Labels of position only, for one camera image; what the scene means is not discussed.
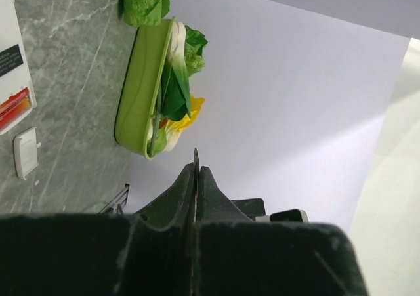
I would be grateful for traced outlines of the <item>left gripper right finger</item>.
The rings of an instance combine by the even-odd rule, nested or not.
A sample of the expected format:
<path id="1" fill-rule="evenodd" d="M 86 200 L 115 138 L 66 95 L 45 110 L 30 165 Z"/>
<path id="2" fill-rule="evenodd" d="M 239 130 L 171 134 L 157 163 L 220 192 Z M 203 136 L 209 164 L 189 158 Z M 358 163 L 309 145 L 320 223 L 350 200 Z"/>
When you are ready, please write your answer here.
<path id="1" fill-rule="evenodd" d="M 196 295 L 367 295 L 353 246 L 332 224 L 256 222 L 198 180 Z"/>

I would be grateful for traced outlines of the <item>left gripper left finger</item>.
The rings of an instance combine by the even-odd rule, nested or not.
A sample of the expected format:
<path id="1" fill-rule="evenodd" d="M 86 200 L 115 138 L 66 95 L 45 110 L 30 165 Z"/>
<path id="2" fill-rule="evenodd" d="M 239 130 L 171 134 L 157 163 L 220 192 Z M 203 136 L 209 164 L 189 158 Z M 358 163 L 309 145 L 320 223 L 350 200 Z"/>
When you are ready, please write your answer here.
<path id="1" fill-rule="evenodd" d="M 133 214 L 1 217 L 2 295 L 191 295 L 197 170 Z"/>

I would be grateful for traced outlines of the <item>white battery cover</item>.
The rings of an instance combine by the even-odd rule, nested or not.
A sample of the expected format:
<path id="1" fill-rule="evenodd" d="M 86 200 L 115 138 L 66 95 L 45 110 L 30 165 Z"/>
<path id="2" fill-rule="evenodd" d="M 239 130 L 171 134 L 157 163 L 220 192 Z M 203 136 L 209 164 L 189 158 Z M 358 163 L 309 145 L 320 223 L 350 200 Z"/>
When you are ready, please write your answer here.
<path id="1" fill-rule="evenodd" d="M 36 127 L 31 127 L 17 135 L 13 140 L 14 163 L 16 173 L 22 180 L 38 165 L 38 149 L 41 143 L 37 139 Z"/>

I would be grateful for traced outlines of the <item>white remote control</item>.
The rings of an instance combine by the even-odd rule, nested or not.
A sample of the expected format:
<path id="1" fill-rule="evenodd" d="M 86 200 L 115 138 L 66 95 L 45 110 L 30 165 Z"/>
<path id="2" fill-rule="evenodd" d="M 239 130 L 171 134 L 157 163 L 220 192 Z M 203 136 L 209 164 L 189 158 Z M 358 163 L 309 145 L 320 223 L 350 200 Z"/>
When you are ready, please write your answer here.
<path id="1" fill-rule="evenodd" d="M 1 134 L 37 107 L 13 0 L 1 0 Z"/>

